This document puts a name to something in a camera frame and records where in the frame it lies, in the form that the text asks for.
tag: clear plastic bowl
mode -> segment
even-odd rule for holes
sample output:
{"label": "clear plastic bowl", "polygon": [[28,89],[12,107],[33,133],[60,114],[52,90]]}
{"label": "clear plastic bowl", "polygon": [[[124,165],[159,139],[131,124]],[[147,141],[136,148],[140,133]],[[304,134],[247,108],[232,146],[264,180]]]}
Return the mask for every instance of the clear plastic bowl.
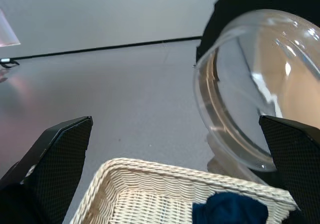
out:
{"label": "clear plastic bowl", "polygon": [[320,29],[277,10],[230,22],[194,71],[194,93],[214,140],[248,168],[276,169],[260,115],[320,129]]}

